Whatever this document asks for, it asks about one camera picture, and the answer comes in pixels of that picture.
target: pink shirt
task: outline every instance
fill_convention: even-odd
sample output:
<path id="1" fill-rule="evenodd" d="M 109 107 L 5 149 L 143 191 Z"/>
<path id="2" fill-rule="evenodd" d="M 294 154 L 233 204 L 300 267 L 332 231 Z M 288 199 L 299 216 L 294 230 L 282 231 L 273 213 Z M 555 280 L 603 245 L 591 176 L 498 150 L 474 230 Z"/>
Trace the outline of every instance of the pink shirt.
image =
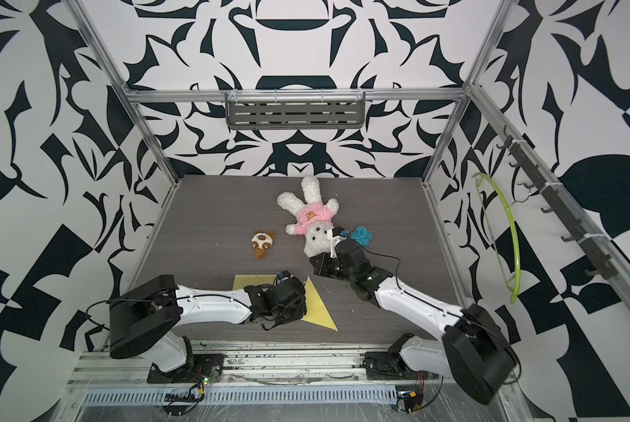
<path id="1" fill-rule="evenodd" d="M 296 234 L 305 234 L 312 223 L 331 222 L 334 212 L 324 206 L 323 203 L 308 204 L 296 216 L 298 224 L 294 228 Z"/>

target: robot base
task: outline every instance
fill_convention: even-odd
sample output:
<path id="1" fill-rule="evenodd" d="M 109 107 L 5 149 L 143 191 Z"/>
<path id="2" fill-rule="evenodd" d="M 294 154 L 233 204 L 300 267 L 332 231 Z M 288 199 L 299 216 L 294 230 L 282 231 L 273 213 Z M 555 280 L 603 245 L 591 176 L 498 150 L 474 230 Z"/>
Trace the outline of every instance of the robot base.
<path id="1" fill-rule="evenodd" d="M 204 378 L 218 378 L 224 367 L 224 354 L 193 354 L 191 341 L 184 337 L 186 342 L 186 363 L 173 371 L 162 372 L 154 363 L 148 374 L 148 384 L 178 384 L 195 383 Z"/>
<path id="2" fill-rule="evenodd" d="M 409 368 L 399 352 L 411 337 L 412 333 L 404 333 L 387 352 L 366 352 L 363 365 L 369 379 L 418 379 L 418 372 Z"/>

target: small plush toy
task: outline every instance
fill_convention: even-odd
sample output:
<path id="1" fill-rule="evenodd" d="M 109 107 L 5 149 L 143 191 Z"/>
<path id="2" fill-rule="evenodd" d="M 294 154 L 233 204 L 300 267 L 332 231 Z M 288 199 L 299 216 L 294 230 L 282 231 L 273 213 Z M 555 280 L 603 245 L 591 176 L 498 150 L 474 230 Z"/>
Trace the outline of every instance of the small plush toy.
<path id="1" fill-rule="evenodd" d="M 252 248 L 254 248 L 254 257 L 263 259 L 266 256 L 266 250 L 272 246 L 275 232 L 256 232 L 252 237 Z"/>
<path id="2" fill-rule="evenodd" d="M 305 234 L 305 248 L 307 257 L 314 257 L 330 250 L 330 241 L 326 232 L 334 228 L 331 219 L 338 212 L 338 201 L 329 199 L 322 203 L 319 191 L 319 180 L 315 176 L 308 176 L 301 181 L 303 196 L 306 204 L 292 192 L 283 192 L 277 197 L 277 204 L 289 211 L 296 220 L 296 224 L 286 226 L 288 234 Z"/>

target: brown plush toy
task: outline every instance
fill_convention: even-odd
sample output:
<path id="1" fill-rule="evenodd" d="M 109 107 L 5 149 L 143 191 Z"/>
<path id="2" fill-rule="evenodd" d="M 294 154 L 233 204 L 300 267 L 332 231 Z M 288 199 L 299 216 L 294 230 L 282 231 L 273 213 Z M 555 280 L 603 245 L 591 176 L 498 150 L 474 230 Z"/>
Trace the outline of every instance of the brown plush toy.
<path id="1" fill-rule="evenodd" d="M 252 237 L 252 248 L 254 248 L 254 257 L 263 259 L 266 256 L 266 249 L 272 246 L 275 232 L 256 232 Z"/>

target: vented metal panel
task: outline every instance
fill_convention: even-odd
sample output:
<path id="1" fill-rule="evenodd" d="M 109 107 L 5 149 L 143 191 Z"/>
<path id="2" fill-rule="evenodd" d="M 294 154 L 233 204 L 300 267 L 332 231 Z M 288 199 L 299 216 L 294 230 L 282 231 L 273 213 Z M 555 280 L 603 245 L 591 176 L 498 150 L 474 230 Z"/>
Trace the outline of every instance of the vented metal panel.
<path id="1" fill-rule="evenodd" d="M 364 97 L 356 101 L 239 103 L 226 100 L 226 122 L 234 130 L 359 129 L 364 123 Z"/>
<path id="2" fill-rule="evenodd" d="M 91 388 L 83 406 L 158 406 L 165 393 L 185 394 L 188 388 Z M 208 387 L 200 405 L 396 403 L 394 385 L 267 385 Z"/>

